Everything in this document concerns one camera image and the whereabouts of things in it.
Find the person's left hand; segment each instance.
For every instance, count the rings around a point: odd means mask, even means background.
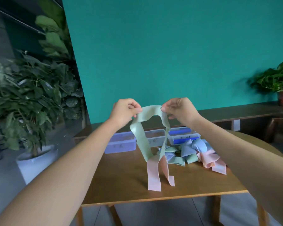
[[[134,99],[119,99],[113,105],[109,120],[112,120],[117,130],[119,130],[128,124],[132,117],[136,118],[136,114],[140,112],[142,112],[142,107]]]

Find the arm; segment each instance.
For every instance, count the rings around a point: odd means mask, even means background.
[[[283,225],[283,158],[248,143],[201,117],[188,98],[173,98],[162,111],[210,143],[251,195]]]
[[[110,118],[29,183],[0,215],[0,226],[69,225],[113,134],[141,112],[133,99],[114,104]]]

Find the pink ribbon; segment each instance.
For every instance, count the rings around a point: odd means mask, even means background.
[[[203,163],[205,168],[212,167],[212,171],[226,175],[226,164],[219,155],[214,154],[215,150],[210,149],[204,153],[197,153],[198,161]]]
[[[161,191],[161,182],[159,179],[158,165],[160,165],[164,175],[166,176],[169,184],[175,186],[174,176],[169,176],[169,167],[166,156],[162,156],[159,161],[159,155],[155,155],[147,161],[148,172],[148,190]]]

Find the clear plastic container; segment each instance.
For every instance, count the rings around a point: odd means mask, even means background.
[[[187,140],[200,138],[200,134],[188,127],[171,128],[168,133],[168,140],[171,145],[180,145]]]
[[[166,133],[165,130],[156,129],[145,131],[144,133],[146,134],[146,138],[149,141],[150,147],[158,147],[164,144],[164,136]]]
[[[120,153],[134,151],[136,149],[136,138],[132,132],[115,133],[110,139],[105,153]]]

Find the tile grout line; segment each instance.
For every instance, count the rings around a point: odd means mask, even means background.
[[[193,201],[193,204],[194,204],[195,209],[196,209],[196,211],[197,211],[197,214],[198,214],[198,216],[199,216],[199,219],[200,219],[200,221],[201,221],[201,223],[202,223],[202,226],[204,226],[204,224],[203,224],[202,219],[201,219],[201,217],[200,217],[200,215],[199,215],[198,209],[197,209],[197,207],[196,207],[196,205],[195,205],[195,202],[194,202],[193,198],[192,198],[192,201]]]
[[[98,213],[97,213],[97,217],[99,216],[99,213],[100,213],[101,207],[102,207],[102,206],[100,206],[100,208],[99,208],[99,211],[98,211]]]

